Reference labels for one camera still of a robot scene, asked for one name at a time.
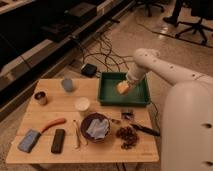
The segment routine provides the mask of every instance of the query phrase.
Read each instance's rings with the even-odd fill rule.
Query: black chair
[[[165,11],[164,7],[159,5],[159,4],[157,4],[155,2],[155,0],[135,0],[135,5],[133,5],[130,10],[133,11],[134,8],[136,8],[138,6],[141,6],[141,5],[145,5],[145,8],[148,10],[148,16],[149,17],[152,16],[152,11],[151,11],[150,6],[159,7],[161,9],[162,13]]]
[[[191,26],[175,35],[176,38],[179,38],[181,34],[193,30],[193,34],[196,34],[197,31],[202,36],[203,40],[201,42],[202,45],[206,45],[208,39],[204,33],[204,30],[213,31],[212,28],[202,25],[203,19],[213,20],[213,0],[193,0],[192,1],[192,16],[200,17],[200,20],[196,23],[189,23],[189,22],[177,22],[175,25],[176,27],[179,24],[184,24]]]

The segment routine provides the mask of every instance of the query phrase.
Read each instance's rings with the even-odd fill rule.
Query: bowl
[[[99,138],[99,139],[95,139],[94,137],[91,137],[90,134],[87,133],[87,129],[89,128],[90,126],[90,123],[94,120],[94,119],[99,119],[100,121],[104,120],[104,119],[107,119],[108,123],[109,123],[109,127],[108,127],[108,131],[107,133],[105,134],[105,137],[104,138]],[[90,114],[88,115],[86,118],[84,118],[84,120],[81,122],[81,133],[82,135],[88,139],[89,141],[91,142],[101,142],[103,141],[106,136],[108,135],[109,133],[109,130],[110,130],[110,122],[108,120],[108,118],[106,116],[104,116],[103,114],[100,114],[100,113],[93,113],[93,114]]]

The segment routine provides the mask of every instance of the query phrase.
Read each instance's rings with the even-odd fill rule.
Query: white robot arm
[[[158,59],[138,49],[127,72],[136,85],[150,70],[174,85],[162,115],[161,171],[213,170],[213,78]]]

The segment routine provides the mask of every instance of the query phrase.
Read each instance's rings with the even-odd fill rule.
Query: knife
[[[153,136],[157,136],[157,137],[160,137],[160,133],[153,130],[153,129],[150,129],[150,128],[147,128],[145,126],[142,126],[142,125],[139,125],[139,124],[130,124],[135,130],[139,130],[139,131],[142,131],[142,132],[145,132],[147,134],[150,134],[150,135],[153,135]]]

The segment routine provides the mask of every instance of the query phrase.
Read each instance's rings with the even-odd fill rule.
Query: green object
[[[146,77],[128,94],[121,95],[116,86],[126,80],[126,73],[103,72],[99,81],[98,100],[101,105],[142,106],[150,103],[149,88]]]

